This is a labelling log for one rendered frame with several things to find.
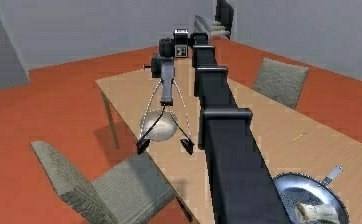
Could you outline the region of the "silver metal bowl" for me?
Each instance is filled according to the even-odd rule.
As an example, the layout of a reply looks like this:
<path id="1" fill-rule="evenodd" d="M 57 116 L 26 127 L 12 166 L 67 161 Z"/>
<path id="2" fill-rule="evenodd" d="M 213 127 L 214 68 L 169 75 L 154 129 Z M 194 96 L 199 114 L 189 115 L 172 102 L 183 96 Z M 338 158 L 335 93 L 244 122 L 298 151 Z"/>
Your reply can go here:
<path id="1" fill-rule="evenodd" d="M 140 120 L 141 135 L 155 142 L 166 141 L 177 130 L 176 121 L 177 118 L 172 112 L 151 110 Z"/>

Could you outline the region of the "light wooden table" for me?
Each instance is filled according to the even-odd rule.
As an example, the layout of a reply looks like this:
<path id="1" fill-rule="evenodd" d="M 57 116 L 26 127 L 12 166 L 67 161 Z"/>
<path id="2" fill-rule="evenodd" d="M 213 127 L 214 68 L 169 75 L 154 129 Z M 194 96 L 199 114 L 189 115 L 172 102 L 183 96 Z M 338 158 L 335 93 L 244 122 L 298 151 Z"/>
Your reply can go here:
<path id="1" fill-rule="evenodd" d="M 97 81 L 104 97 L 135 136 L 140 134 L 140 119 L 157 83 L 148 70 Z M 346 206 L 350 224 L 362 224 L 362 143 L 236 81 L 229 80 L 228 84 L 237 105 L 253 112 L 251 130 L 270 174 L 297 172 L 320 180 L 341 166 L 343 171 L 330 183 L 330 188 Z M 160 98 L 154 96 L 154 108 L 161 107 Z M 306 135 L 291 143 L 304 132 Z M 194 219 L 200 224 L 213 224 L 205 153 L 196 148 L 189 155 L 180 143 L 181 137 L 178 132 L 165 142 L 152 142 L 148 153 Z"/>

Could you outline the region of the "silver metal pan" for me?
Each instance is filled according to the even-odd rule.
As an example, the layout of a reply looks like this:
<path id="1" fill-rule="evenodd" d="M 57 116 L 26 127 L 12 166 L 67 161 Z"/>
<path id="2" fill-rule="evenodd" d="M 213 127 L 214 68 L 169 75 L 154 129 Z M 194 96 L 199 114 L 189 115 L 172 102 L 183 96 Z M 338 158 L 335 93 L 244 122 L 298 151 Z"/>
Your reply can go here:
<path id="1" fill-rule="evenodd" d="M 342 171 L 336 166 L 322 181 L 292 172 L 273 179 L 293 224 L 349 224 L 345 205 L 328 187 Z"/>

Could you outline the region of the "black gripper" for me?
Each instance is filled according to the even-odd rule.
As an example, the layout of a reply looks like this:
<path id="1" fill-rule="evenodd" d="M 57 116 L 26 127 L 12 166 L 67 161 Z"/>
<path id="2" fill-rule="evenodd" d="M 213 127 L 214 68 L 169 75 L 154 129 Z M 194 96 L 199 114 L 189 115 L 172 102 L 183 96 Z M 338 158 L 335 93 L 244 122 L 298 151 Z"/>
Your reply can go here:
<path id="1" fill-rule="evenodd" d="M 145 133 L 142 133 L 145 125 L 146 115 L 149 113 L 149 108 L 151 106 L 152 100 L 156 95 L 159 86 L 162 84 L 162 97 L 160 103 L 162 106 L 172 106 L 173 105 L 173 96 L 172 96 L 172 85 L 175 77 L 175 66 L 174 66 L 174 40 L 171 38 L 162 38 L 159 40 L 159 52 L 155 53 L 152 56 L 151 64 L 144 65 L 143 68 L 150 68 L 153 78 L 160 78 L 160 81 L 155 86 L 154 91 L 151 95 L 149 103 L 147 105 L 146 112 L 144 113 L 142 124 L 140 128 L 140 139 L 138 140 L 137 146 L 137 154 L 142 154 L 150 144 L 150 139 L 146 138 L 146 136 L 154 129 L 156 124 L 162 118 L 163 113 L 165 111 L 165 107 L 162 107 L 160 115 L 157 119 L 152 123 L 152 125 L 146 130 Z M 181 139 L 180 142 L 186 152 L 189 155 L 193 154 L 194 143 L 191 140 L 190 136 L 185 133 L 185 131 L 179 126 L 175 117 L 171 115 L 171 119 L 177 128 L 183 133 L 185 136 L 184 139 Z"/>

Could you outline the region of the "yellow pencil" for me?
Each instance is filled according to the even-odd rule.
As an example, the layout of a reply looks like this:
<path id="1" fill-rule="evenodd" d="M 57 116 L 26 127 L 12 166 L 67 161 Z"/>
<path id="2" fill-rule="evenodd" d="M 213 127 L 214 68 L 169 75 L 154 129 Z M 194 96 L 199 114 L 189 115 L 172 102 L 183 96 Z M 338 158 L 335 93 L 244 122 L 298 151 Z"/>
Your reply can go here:
<path id="1" fill-rule="evenodd" d="M 298 139 L 302 138 L 304 135 L 306 135 L 306 132 L 301 133 L 300 135 L 298 135 L 297 137 L 295 137 L 295 138 L 291 141 L 291 143 L 293 143 L 293 142 L 297 141 Z"/>

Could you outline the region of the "pale grey staircase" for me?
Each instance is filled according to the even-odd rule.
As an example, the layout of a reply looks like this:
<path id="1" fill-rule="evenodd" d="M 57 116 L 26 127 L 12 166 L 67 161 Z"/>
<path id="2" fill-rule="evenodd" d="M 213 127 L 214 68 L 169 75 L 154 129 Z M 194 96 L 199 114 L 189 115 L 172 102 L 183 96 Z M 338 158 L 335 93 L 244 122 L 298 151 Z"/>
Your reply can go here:
<path id="1" fill-rule="evenodd" d="M 194 30 L 206 33 L 209 39 L 215 37 L 227 39 L 230 36 L 230 32 L 220 22 L 199 15 L 195 16 Z"/>

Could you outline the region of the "grey-green upholstered chair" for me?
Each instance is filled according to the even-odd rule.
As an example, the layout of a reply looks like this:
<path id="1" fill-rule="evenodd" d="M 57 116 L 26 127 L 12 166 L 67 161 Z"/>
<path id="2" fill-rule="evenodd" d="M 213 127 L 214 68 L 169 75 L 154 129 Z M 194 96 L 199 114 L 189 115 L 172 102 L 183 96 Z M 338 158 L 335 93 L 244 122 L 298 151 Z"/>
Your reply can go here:
<path id="1" fill-rule="evenodd" d="M 33 141 L 30 146 L 56 195 L 90 224 L 146 224 L 177 198 L 146 152 L 89 181 L 49 143 Z"/>
<path id="2" fill-rule="evenodd" d="M 253 90 L 291 109 L 300 98 L 309 68 L 264 58 Z"/>

